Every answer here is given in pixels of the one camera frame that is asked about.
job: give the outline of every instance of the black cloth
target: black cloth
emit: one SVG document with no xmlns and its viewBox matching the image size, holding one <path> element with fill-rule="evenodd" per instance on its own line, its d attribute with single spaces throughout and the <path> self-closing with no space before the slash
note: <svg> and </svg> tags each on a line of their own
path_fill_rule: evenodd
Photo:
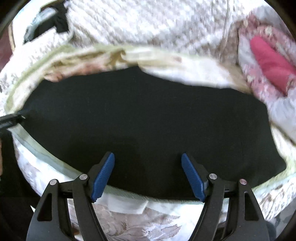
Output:
<svg viewBox="0 0 296 241">
<path fill-rule="evenodd" d="M 194 199 L 181 167 L 184 152 L 208 172 L 252 187 L 286 168 L 259 100 L 138 67 L 43 80 L 23 110 L 35 111 L 23 127 L 54 156 L 87 172 L 112 151 L 108 184 L 154 198 Z"/>
<path fill-rule="evenodd" d="M 68 21 L 66 17 L 67 9 L 64 7 L 64 3 L 57 3 L 53 6 L 50 6 L 57 10 L 57 13 L 47 19 L 46 21 L 42 22 L 34 31 L 34 37 L 30 41 L 34 40 L 35 38 L 39 37 L 47 30 L 56 27 L 57 33 L 64 33 L 69 31 Z"/>
<path fill-rule="evenodd" d="M 0 240 L 25 241 L 40 197 L 25 180 L 15 158 L 9 131 L 0 133 L 2 141 L 3 174 L 0 180 Z"/>
</svg>

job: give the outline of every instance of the pink fabric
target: pink fabric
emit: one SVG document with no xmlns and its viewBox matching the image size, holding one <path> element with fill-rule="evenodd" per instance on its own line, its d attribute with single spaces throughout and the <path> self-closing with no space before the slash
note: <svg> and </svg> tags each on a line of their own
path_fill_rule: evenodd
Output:
<svg viewBox="0 0 296 241">
<path fill-rule="evenodd" d="M 255 56 L 252 57 L 250 53 L 248 53 L 246 47 L 246 44 L 250 44 L 250 40 L 255 36 L 262 37 L 271 48 L 283 56 L 291 65 L 296 65 L 296 44 L 294 40 L 285 35 L 281 30 L 266 25 L 265 23 L 261 23 L 253 13 L 250 13 L 239 29 L 239 41 L 240 44 L 243 43 L 243 45 L 239 46 L 239 52 L 242 53 L 243 59 L 244 55 L 248 55 L 251 59 L 255 58 Z M 242 71 L 246 76 L 247 83 L 252 89 L 254 96 L 269 107 L 276 100 L 284 97 L 285 94 L 277 89 L 268 78 L 266 78 L 258 62 L 248 62 L 249 60 L 250 59 L 246 59 L 244 63 L 240 63 Z M 296 76 L 291 75 L 285 93 L 287 93 L 289 89 L 293 89 L 295 86 Z"/>
<path fill-rule="evenodd" d="M 250 46 L 265 77 L 286 95 L 296 68 L 260 36 L 253 37 Z"/>
</svg>

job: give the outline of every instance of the green trim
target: green trim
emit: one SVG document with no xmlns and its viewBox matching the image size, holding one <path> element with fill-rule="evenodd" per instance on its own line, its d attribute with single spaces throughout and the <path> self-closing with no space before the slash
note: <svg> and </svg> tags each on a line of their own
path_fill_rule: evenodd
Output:
<svg viewBox="0 0 296 241">
<path fill-rule="evenodd" d="M 6 104 L 4 105 L 5 112 L 8 113 L 10 111 L 10 109 L 12 108 L 12 103 L 13 103 L 12 96 L 14 95 L 16 89 L 20 86 L 20 84 L 23 81 L 25 81 L 32 73 L 34 73 L 42 65 L 44 65 L 46 62 L 48 62 L 50 59 L 52 59 L 56 54 L 58 54 L 60 52 L 70 53 L 70 52 L 73 52 L 73 50 L 75 50 L 75 48 L 70 45 L 62 45 L 61 47 L 58 47 L 58 48 L 52 50 L 50 53 L 46 54 L 41 60 L 37 61 L 27 71 L 22 73 L 21 77 L 15 83 L 11 92 L 9 93 L 9 96 L 6 100 Z"/>
</svg>

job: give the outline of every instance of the floral fabric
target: floral fabric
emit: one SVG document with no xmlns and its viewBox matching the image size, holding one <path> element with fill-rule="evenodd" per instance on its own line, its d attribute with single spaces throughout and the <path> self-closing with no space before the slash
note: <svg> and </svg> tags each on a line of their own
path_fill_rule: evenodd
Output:
<svg viewBox="0 0 296 241">
<path fill-rule="evenodd" d="M 286 96 L 295 84 L 296 68 L 260 36 L 253 37 L 250 45 L 265 77 Z"/>
<path fill-rule="evenodd" d="M 296 76 L 291 73 L 283 81 L 287 83 L 284 91 L 277 89 L 263 74 L 251 50 L 250 40 L 255 36 L 260 36 L 292 66 L 296 65 L 296 44 L 284 28 L 266 24 L 254 13 L 250 13 L 239 29 L 239 64 L 246 82 L 254 96 L 266 104 L 270 120 L 296 143 Z"/>
</svg>

